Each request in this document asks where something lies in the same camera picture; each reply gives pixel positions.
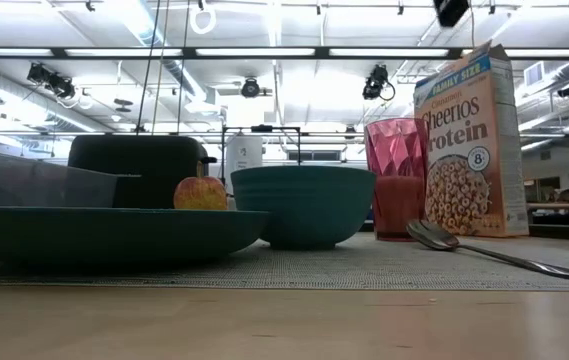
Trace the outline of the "teal green ribbed bowl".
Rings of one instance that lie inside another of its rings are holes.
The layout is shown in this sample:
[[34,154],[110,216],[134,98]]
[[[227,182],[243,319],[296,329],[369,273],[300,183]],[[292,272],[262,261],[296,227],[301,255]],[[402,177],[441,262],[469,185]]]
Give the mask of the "teal green ribbed bowl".
[[266,166],[230,175],[239,210],[269,214],[260,239],[274,249],[332,249],[364,224],[376,175],[340,166]]

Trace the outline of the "red yellow apple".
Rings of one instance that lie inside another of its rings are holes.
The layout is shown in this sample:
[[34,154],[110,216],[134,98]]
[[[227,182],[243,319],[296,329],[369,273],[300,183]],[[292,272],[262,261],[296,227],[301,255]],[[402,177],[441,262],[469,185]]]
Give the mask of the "red yellow apple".
[[227,210],[227,193],[222,182],[204,175],[204,163],[199,161],[196,175],[183,179],[173,196],[175,209]]

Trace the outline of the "pink faceted plastic cup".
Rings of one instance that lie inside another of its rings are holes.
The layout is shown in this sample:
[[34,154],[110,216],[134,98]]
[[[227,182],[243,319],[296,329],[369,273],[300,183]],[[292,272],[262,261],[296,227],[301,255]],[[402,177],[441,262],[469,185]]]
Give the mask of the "pink faceted plastic cup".
[[373,226],[380,241],[409,241],[408,223],[425,217],[428,140],[421,119],[392,118],[365,126],[367,166],[376,175]]

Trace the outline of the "silver metal spoon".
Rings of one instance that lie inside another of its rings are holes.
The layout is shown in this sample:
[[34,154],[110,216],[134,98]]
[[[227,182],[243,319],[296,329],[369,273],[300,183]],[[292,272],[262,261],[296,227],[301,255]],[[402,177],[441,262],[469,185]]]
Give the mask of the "silver metal spoon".
[[569,280],[569,268],[514,257],[476,246],[461,244],[456,236],[441,226],[426,220],[411,220],[406,226],[408,234],[424,246],[437,250],[455,252],[464,249],[488,256],[518,268]]

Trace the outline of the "orange Cheerios Protein cereal box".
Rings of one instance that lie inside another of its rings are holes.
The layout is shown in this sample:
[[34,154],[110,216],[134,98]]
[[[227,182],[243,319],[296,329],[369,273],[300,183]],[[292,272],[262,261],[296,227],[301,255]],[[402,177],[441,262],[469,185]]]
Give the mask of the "orange Cheerios Protein cereal box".
[[454,235],[529,233],[512,63],[485,43],[416,84],[429,131],[425,217]]

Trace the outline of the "white cylindrical tank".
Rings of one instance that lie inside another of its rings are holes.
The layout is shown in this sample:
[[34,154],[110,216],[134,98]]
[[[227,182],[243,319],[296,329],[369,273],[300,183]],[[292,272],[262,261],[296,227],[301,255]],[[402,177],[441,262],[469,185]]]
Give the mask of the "white cylindrical tank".
[[225,173],[236,170],[261,167],[263,164],[263,142],[261,137],[244,134],[233,135],[225,146]]

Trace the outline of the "grey woven placemat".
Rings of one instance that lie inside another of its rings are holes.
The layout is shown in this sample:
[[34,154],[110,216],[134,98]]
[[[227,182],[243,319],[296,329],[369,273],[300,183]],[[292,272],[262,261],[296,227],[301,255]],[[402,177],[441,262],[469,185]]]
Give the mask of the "grey woven placemat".
[[312,290],[569,291],[569,280],[529,272],[468,250],[359,234],[326,251],[278,251],[264,242],[221,260],[161,270],[92,272],[0,264],[0,285]]

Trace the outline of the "black two-slot toaster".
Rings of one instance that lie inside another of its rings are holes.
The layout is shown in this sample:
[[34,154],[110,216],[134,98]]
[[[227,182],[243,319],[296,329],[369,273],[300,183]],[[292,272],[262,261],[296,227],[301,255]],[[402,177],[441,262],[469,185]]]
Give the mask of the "black two-slot toaster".
[[68,165],[117,177],[114,208],[171,209],[178,184],[217,159],[186,136],[82,135],[71,145]]

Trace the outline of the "dark green round plate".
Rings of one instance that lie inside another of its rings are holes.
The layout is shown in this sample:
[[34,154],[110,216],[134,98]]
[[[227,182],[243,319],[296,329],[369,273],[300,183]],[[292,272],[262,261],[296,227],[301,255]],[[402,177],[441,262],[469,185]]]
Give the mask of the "dark green round plate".
[[253,244],[263,211],[0,207],[0,262],[45,266],[180,264]]

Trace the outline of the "smoky clear plastic tray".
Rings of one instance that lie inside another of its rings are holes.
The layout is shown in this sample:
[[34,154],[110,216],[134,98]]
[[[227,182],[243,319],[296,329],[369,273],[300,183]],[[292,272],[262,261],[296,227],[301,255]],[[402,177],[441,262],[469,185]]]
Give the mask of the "smoky clear plastic tray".
[[0,206],[111,208],[140,178],[0,154]]

